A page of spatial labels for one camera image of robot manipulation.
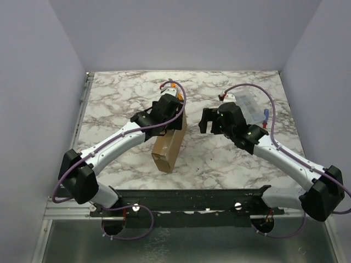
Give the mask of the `orange utility knife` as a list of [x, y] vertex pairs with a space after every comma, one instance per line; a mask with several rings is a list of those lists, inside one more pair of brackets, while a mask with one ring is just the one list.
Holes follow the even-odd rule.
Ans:
[[179, 85], [175, 84], [175, 83], [169, 83], [170, 84], [170, 88], [172, 88], [173, 90], [176, 90], [177, 91], [177, 98], [181, 101], [183, 101], [183, 96], [182, 96], [182, 93], [181, 93], [181, 90], [179, 88]]

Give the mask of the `brown cardboard express box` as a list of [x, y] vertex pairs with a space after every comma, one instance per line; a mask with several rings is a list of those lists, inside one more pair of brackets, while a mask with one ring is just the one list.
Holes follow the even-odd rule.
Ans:
[[172, 173], [174, 169], [187, 130], [185, 112], [181, 124], [181, 130], [169, 130], [164, 136], [159, 136], [154, 143], [151, 156], [161, 172]]

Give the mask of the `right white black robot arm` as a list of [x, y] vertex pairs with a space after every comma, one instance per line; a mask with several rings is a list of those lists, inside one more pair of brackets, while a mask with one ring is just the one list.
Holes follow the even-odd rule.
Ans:
[[218, 108], [204, 108], [199, 122], [202, 134], [208, 122], [212, 123], [212, 134], [224, 135], [237, 148], [271, 163], [300, 185], [300, 188], [265, 190], [262, 196], [252, 200], [257, 214], [265, 214], [271, 208], [293, 208], [323, 222], [344, 199], [342, 173], [337, 167], [324, 168], [274, 142], [267, 130], [247, 124], [234, 102], [226, 102]]

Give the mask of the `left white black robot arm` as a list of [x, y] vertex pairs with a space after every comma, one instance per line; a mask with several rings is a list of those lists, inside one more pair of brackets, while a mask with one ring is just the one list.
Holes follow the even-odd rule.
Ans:
[[78, 204], [93, 202], [109, 216], [121, 210], [118, 193], [97, 181], [112, 161], [131, 148], [169, 129], [181, 129], [185, 102], [171, 94], [162, 95], [149, 109], [137, 112], [116, 133], [81, 152], [68, 150], [61, 163], [59, 184]]

